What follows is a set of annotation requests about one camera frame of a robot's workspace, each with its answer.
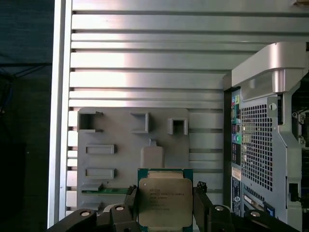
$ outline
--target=metal panel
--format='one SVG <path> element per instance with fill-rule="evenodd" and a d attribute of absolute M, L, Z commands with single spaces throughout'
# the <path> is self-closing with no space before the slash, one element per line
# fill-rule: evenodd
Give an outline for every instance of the metal panel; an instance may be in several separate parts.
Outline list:
<path fill-rule="evenodd" d="M 229 44 L 239 44 L 244 47 L 248 47 L 251 44 L 266 45 L 275 43 L 278 41 L 291 41 L 291 42 L 303 42 L 309 40 L 309 34 L 224 34 L 223 32 L 217 34 L 195 34 L 195 33 L 73 33 L 73 41 L 106 41 L 106 42 L 185 42 L 185 43 L 212 43 L 223 44 L 229 46 Z"/>
<path fill-rule="evenodd" d="M 307 14 L 303 8 L 291 7 L 290 0 L 73 0 L 74 11 L 126 11 L 126 12 L 187 12 L 204 14 L 226 14 L 229 12 L 244 13 L 273 13 L 273 14 Z"/>
<path fill-rule="evenodd" d="M 128 50 L 154 50 L 154 51 L 242 51 L 242 52 L 258 52 L 263 44 L 219 44 L 219 43 L 183 43 L 183 42 L 72 42 L 72 49 L 128 49 Z"/>
<path fill-rule="evenodd" d="M 309 41 L 309 11 L 290 0 L 72 0 L 66 14 L 60 218 L 76 207 L 66 205 L 76 187 L 66 170 L 81 107 L 189 109 L 195 184 L 222 203 L 222 77 L 267 44 Z"/>
<path fill-rule="evenodd" d="M 75 14 L 72 29 L 307 33 L 308 22 L 290 17 Z"/>
<path fill-rule="evenodd" d="M 71 72 L 70 87 L 222 89 L 224 74 L 225 72 Z"/>
<path fill-rule="evenodd" d="M 249 57 L 250 54 L 76 52 L 71 55 L 71 68 L 230 70 Z"/>

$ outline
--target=dark background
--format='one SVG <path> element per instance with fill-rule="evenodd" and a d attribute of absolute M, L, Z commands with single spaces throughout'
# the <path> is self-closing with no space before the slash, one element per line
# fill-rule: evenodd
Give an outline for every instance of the dark background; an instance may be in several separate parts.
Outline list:
<path fill-rule="evenodd" d="M 0 5 L 0 63 L 52 62 L 54 0 L 1 0 Z M 8 73 L 21 69 L 25 68 L 4 68 Z M 0 148 L 4 156 L 0 169 L 10 170 L 2 178 L 14 183 L 13 189 L 1 186 L 0 191 L 7 192 L 1 201 L 16 211 L 15 216 L 0 223 L 1 232 L 38 232 L 47 228 L 51 79 L 52 67 L 48 66 L 13 84 L 4 121 L 14 139 L 26 143 L 26 168 L 24 174 L 16 169 L 16 162 L 22 160 L 18 155 L 14 162 L 7 163 L 5 158 L 12 154 Z M 0 138 L 4 136 L 0 128 Z M 11 191 L 17 191 L 23 203 L 15 205 Z"/>

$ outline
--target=ventilation grille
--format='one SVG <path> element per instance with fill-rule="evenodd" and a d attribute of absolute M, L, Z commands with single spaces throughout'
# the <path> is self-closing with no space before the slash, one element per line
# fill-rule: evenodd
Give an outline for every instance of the ventilation grille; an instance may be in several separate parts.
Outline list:
<path fill-rule="evenodd" d="M 265 198 L 262 197 L 260 194 L 256 193 L 255 191 L 253 191 L 251 188 L 249 188 L 248 186 L 244 185 L 245 190 L 247 190 L 249 193 L 251 193 L 254 197 L 260 199 L 261 201 L 265 201 Z"/>
<path fill-rule="evenodd" d="M 242 174 L 272 191 L 272 119 L 267 105 L 241 110 Z"/>

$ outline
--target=usb port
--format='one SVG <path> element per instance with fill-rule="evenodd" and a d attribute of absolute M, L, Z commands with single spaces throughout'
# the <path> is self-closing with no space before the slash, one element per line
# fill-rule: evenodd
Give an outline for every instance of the usb port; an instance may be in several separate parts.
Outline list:
<path fill-rule="evenodd" d="M 232 111 L 231 111 L 231 117 L 232 117 L 232 118 L 235 118 L 235 109 L 232 109 Z"/>

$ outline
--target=white sticker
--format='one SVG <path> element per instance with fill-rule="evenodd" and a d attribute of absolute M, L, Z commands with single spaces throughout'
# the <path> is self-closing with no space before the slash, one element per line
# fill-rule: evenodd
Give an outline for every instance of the white sticker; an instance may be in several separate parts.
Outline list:
<path fill-rule="evenodd" d="M 232 167 L 232 177 L 234 177 L 237 180 L 241 181 L 241 170 Z"/>
<path fill-rule="evenodd" d="M 246 195 L 244 195 L 244 199 L 249 203 L 249 204 L 252 204 L 252 200 L 247 197 Z"/>

